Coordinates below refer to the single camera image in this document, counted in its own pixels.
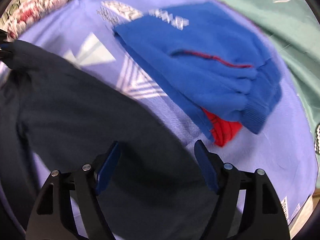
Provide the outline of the black pants with grey cuffs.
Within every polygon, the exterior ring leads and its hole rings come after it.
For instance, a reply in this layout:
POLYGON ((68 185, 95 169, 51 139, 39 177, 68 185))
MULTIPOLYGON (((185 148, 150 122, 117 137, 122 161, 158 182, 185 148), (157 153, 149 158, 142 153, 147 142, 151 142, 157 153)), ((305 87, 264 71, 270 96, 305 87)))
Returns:
POLYGON ((1 45, 10 69, 1 86, 1 186, 21 226, 40 191, 34 156, 71 172, 124 152, 99 204, 123 239, 199 239, 217 195, 178 138, 138 102, 70 62, 24 41, 1 45))

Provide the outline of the purple printed bed sheet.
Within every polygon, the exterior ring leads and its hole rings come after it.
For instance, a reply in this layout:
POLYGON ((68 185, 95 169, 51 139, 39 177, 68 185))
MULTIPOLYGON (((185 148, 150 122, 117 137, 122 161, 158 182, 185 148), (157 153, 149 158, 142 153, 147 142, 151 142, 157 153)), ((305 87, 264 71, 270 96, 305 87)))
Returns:
POLYGON ((234 239, 210 159, 274 196, 284 231, 313 194, 309 122, 285 61, 218 0, 26 0, 1 29, 1 202, 28 239, 234 239))

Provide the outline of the folded red garment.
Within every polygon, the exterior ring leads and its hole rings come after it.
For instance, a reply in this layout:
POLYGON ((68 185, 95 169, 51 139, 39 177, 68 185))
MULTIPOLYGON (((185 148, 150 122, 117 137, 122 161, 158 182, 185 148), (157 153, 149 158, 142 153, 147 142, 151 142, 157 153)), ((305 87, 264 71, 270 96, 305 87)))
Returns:
POLYGON ((240 129, 242 129, 242 124, 239 122, 226 121, 204 108, 202 110, 213 126, 210 132, 214 138, 214 144, 219 147, 224 147, 228 142, 233 140, 240 129))

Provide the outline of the folded blue pants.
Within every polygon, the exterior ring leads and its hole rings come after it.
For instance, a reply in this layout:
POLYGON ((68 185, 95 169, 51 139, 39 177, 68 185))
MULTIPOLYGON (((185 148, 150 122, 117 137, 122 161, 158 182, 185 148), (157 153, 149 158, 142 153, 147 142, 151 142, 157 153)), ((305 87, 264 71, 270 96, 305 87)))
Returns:
POLYGON ((281 73, 269 50, 214 3, 152 9, 114 34, 212 141, 203 108, 258 134, 281 98, 281 73))

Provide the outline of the teal heart print quilt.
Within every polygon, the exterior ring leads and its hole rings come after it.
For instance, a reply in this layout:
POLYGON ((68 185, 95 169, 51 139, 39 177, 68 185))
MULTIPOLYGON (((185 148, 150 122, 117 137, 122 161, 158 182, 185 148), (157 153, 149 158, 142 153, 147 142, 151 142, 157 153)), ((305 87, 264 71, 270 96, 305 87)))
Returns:
POLYGON ((319 148, 319 23, 305 0, 214 0, 251 21, 278 52, 283 97, 264 135, 277 148, 319 148))

